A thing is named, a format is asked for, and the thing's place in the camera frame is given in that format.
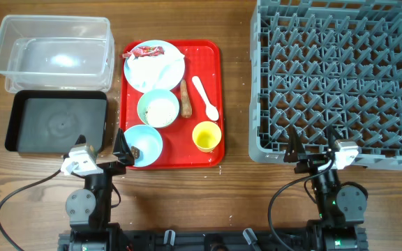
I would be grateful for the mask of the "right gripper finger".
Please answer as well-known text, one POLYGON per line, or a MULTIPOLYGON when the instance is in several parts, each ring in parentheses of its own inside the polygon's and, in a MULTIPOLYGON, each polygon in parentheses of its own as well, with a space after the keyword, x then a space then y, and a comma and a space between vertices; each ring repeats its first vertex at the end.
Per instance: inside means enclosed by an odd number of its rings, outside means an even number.
POLYGON ((338 146, 336 141, 342 139, 342 136, 334 129, 332 125, 327 126, 326 136, 328 142, 328 149, 331 151, 337 151, 338 146))
POLYGON ((288 132, 288 147, 283 158, 284 162, 299 162, 306 159, 306 152, 302 145, 302 141, 293 126, 289 126, 288 132))

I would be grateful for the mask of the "brown food scrap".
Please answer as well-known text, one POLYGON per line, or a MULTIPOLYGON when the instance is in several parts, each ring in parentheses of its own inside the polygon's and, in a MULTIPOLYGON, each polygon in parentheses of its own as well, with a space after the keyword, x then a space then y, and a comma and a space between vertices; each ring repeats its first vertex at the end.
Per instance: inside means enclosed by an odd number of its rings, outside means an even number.
POLYGON ((137 160, 140 157, 140 149, 135 146, 130 147, 132 156, 137 160))

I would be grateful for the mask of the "small light blue bowl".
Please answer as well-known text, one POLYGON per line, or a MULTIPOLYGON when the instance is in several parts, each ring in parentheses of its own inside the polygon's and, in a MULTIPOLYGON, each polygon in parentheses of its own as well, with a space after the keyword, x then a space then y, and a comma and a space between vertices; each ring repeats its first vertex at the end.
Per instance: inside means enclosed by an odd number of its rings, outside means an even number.
POLYGON ((149 125, 134 125, 124 133, 127 145, 139 150, 134 167, 147 167, 157 161, 163 150, 160 133, 149 125))

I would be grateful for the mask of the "pile of white rice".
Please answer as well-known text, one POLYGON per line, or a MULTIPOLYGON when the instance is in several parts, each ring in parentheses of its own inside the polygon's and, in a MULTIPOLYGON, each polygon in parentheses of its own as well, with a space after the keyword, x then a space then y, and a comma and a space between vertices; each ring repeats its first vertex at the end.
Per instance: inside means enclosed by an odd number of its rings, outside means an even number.
POLYGON ((155 128, 163 128, 171 124, 177 116, 177 107, 171 100, 152 100, 144 113, 147 123, 155 128))

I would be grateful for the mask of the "green bowl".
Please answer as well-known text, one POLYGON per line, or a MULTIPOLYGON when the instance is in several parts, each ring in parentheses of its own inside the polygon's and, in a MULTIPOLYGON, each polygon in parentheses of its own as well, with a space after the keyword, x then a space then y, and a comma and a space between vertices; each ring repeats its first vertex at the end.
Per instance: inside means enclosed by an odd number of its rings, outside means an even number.
POLYGON ((176 116, 176 118, 179 115, 180 106, 179 106, 179 101, 178 101, 178 99, 177 99, 175 94, 173 94, 171 91, 163 90, 163 89, 156 89, 156 90, 153 90, 153 91, 149 91, 149 92, 147 92, 147 93, 142 95, 142 97, 139 99, 138 104, 137 104, 137 115, 139 116, 140 120, 143 123, 147 124, 148 126, 149 126, 149 124, 147 123, 147 121, 145 119, 144 113, 145 113, 145 110, 146 110, 148 104, 152 100, 157 100, 157 99, 171 100, 174 103, 174 105, 177 107, 177 116, 176 116))

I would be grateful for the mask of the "orange carrot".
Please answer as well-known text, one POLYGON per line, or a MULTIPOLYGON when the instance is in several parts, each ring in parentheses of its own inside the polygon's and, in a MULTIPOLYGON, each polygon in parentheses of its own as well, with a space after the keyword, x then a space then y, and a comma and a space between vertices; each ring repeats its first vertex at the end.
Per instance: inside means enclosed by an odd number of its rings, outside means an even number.
POLYGON ((193 110, 188 95, 186 80, 184 79, 180 83, 180 96, 181 96, 181 116, 184 118, 190 118, 193 113, 193 110))

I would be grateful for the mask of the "yellow plastic cup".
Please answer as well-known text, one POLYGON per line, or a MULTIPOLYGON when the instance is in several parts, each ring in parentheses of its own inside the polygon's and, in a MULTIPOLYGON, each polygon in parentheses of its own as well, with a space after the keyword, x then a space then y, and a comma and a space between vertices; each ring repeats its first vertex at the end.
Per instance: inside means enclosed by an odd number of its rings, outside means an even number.
POLYGON ((198 123, 192 131, 192 140, 201 152, 211 152, 220 143, 222 132, 220 127, 211 121, 198 123))

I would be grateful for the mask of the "white napkin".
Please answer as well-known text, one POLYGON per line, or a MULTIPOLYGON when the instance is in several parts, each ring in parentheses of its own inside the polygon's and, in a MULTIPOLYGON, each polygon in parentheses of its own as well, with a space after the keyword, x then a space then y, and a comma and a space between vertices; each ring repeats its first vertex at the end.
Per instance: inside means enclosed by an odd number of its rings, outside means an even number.
POLYGON ((165 53, 159 56, 131 56, 126 60, 128 81, 141 93, 155 89, 171 90, 181 81, 184 71, 184 55, 165 53))

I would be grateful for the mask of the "large light blue plate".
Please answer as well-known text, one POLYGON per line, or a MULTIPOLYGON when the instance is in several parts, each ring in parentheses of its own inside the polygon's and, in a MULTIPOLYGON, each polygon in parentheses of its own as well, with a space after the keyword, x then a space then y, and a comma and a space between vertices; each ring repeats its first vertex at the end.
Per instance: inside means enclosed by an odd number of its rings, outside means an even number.
POLYGON ((127 82, 140 93, 154 89, 172 90, 185 73, 185 55, 173 44, 148 40, 127 49, 121 57, 127 82))

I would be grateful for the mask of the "white plastic spoon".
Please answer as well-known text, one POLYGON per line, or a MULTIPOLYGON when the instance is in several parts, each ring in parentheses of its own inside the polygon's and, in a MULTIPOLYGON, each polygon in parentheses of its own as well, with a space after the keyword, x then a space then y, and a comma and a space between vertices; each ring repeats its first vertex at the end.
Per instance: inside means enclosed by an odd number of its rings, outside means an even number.
POLYGON ((219 112, 218 112, 217 108, 210 103, 210 101, 207 97, 207 93, 202 85, 200 78, 198 76, 193 76, 191 80, 192 80, 194 87, 200 94, 200 97, 202 98, 202 100, 205 103, 205 113, 206 113, 207 117, 211 121, 219 120, 219 112))

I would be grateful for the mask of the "red snack wrapper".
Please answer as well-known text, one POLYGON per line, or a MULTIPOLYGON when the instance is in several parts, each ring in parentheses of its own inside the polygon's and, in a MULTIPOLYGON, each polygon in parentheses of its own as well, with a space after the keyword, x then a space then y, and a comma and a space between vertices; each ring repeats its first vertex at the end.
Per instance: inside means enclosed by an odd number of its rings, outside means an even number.
POLYGON ((161 46, 140 46, 132 49, 129 52, 123 53, 122 57, 128 59, 131 56, 144 57, 144 56, 159 56, 165 53, 165 50, 161 46))

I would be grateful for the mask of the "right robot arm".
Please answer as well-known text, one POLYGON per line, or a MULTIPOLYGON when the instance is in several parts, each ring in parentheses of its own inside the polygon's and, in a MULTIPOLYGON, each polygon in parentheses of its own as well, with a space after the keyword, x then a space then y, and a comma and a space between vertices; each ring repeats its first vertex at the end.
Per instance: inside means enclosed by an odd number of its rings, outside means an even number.
POLYGON ((368 192, 362 185, 340 182, 338 170, 353 163, 359 146, 342 138, 333 127, 326 129, 328 147, 325 153, 308 154, 294 127, 288 128, 285 162, 296 164, 296 174, 309 174, 319 219, 309 220, 301 239, 292 239, 298 250, 368 250, 364 213, 368 192))

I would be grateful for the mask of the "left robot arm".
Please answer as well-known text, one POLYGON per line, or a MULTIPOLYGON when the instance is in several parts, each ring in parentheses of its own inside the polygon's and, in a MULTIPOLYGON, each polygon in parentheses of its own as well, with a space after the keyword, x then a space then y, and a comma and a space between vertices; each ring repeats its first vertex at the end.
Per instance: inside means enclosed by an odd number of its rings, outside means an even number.
POLYGON ((133 243, 118 223, 111 223, 112 193, 117 189, 113 176, 126 173, 135 164, 124 132, 118 129, 113 154, 116 161, 98 164, 97 151, 80 135, 65 155, 61 171, 84 179, 84 187, 72 192, 66 200, 70 233, 59 236, 58 250, 132 250, 133 243))

